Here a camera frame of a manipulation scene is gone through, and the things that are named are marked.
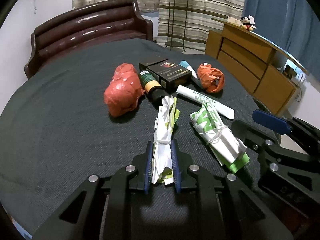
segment silver screw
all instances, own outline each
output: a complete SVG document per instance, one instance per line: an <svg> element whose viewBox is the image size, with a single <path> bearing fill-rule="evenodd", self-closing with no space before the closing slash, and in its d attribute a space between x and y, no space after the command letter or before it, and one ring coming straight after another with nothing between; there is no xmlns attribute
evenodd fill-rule
<svg viewBox="0 0 320 240"><path fill-rule="evenodd" d="M266 144L273 145L273 142L271 140L266 140Z"/></svg>
<svg viewBox="0 0 320 240"><path fill-rule="evenodd" d="M91 175L90 177L89 177L89 181L90 182L96 182L98 180L98 176L97 175Z"/></svg>
<svg viewBox="0 0 320 240"><path fill-rule="evenodd" d="M270 169L272 171L277 171L277 170L279 170L279 166L277 164L275 164L275 163L271 163L270 164Z"/></svg>
<svg viewBox="0 0 320 240"><path fill-rule="evenodd" d="M196 164L191 164L189 166L189 169L192 170L192 171L198 171L199 170L199 166L196 165Z"/></svg>
<svg viewBox="0 0 320 240"><path fill-rule="evenodd" d="M136 167L133 166L133 165L128 165L125 168L125 170L128 171L128 172L133 172L135 169L136 169Z"/></svg>
<svg viewBox="0 0 320 240"><path fill-rule="evenodd" d="M230 180L230 181L234 181L234 180L236 180L236 178L237 178L237 176L232 174L232 173L229 173L227 175L227 179Z"/></svg>

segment orange plastic bag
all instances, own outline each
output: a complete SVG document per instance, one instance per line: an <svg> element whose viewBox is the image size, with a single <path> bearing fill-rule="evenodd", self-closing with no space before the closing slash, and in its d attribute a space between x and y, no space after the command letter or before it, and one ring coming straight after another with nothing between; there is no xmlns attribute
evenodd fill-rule
<svg viewBox="0 0 320 240"><path fill-rule="evenodd" d="M136 69L132 64L123 63L115 70L115 74L104 92L104 102L109 113L118 117L134 110L139 98L144 94Z"/></svg>
<svg viewBox="0 0 320 240"><path fill-rule="evenodd" d="M210 64L201 64L197 71L201 85L209 93L217 93L224 87L224 74Z"/></svg>

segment black tablecloth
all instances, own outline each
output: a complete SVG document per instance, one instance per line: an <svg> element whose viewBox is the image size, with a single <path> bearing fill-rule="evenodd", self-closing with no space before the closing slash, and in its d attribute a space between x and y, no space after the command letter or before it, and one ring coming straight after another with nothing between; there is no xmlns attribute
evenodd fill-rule
<svg viewBox="0 0 320 240"><path fill-rule="evenodd" d="M194 69L204 62L225 74L222 92L213 94L235 110L235 119L255 124L257 108L240 83L206 55L170 52L145 40L115 41L69 54L46 65L12 96L0 117L0 200L31 234L90 174L112 175L145 151L153 138L157 109L143 98L136 111L119 118L108 114L103 92L121 63L151 54L186 60ZM196 135L189 115L200 105L178 98L180 117L174 138L194 163L225 176L213 154ZM231 121L221 116L230 126ZM260 176L257 154L238 174L256 189ZM132 198L132 239L194 239L194 199L174 195L174 187L153 187L148 196Z"/></svg>

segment mickey mouse plush toy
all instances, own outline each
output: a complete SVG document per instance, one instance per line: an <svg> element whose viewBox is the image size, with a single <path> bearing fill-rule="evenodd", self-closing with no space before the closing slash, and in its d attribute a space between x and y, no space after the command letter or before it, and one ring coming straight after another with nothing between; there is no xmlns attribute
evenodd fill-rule
<svg viewBox="0 0 320 240"><path fill-rule="evenodd" d="M254 18L249 15L248 17L241 17L242 25L241 27L244 29L247 29L248 31L253 31L253 29L256 29L257 27L254 26Z"/></svg>

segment plant stand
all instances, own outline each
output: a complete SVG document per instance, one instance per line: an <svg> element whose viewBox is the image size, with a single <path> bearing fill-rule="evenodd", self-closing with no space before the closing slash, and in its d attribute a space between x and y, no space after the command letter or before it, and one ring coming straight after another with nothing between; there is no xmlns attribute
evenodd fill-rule
<svg viewBox="0 0 320 240"><path fill-rule="evenodd" d="M184 32L183 32L183 43L179 42L179 41L172 41L173 38L173 25L174 25L174 11L175 11L175 6L176 6L176 0L173 0L173 15L172 15L172 29L171 29L171 41L169 41L169 27L170 27L170 9L171 9L171 0L169 0L169 17L168 17L168 39L167 42L165 43L166 47L170 47L170 50L172 49L172 47L174 48L179 48L182 47L184 51L186 51L184 49L184 39L186 36L186 25L187 25L187 15L188 15L188 5L189 5L189 0L187 0L187 8L186 8L186 20L184 22Z"/></svg>

